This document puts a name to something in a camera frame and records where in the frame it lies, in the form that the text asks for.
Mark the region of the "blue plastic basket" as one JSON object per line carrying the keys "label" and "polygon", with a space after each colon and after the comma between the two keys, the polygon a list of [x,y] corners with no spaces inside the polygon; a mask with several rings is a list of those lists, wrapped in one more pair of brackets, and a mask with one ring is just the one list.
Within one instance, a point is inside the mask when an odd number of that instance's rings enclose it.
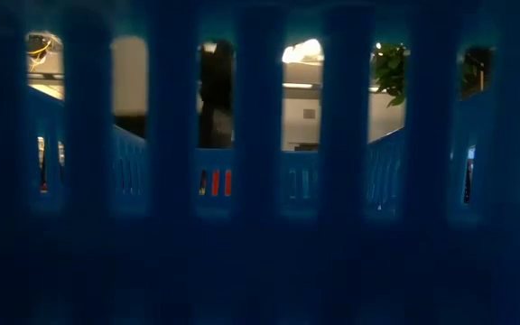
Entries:
{"label": "blue plastic basket", "polygon": [[520,0],[0,0],[0,325],[46,324],[520,325]]}

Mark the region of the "orange plastic basket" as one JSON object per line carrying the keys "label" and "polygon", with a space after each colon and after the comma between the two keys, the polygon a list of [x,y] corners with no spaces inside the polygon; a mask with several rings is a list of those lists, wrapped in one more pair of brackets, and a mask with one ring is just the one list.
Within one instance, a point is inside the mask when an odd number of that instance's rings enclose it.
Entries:
{"label": "orange plastic basket", "polygon": [[202,170],[200,173],[199,195],[229,197],[232,194],[232,171],[229,169]]}

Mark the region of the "potted green plant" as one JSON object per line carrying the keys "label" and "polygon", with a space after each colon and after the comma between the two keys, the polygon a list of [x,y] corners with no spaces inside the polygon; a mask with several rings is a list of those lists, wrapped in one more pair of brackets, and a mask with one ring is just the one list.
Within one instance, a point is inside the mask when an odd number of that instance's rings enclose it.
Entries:
{"label": "potted green plant", "polygon": [[[485,88],[491,78],[495,48],[469,47],[458,58],[460,65],[460,96],[466,99],[480,92],[479,72],[485,71]],[[405,68],[411,52],[403,43],[376,44],[371,55],[372,80],[376,93],[386,93],[392,98],[388,107],[402,105],[406,99]]]}

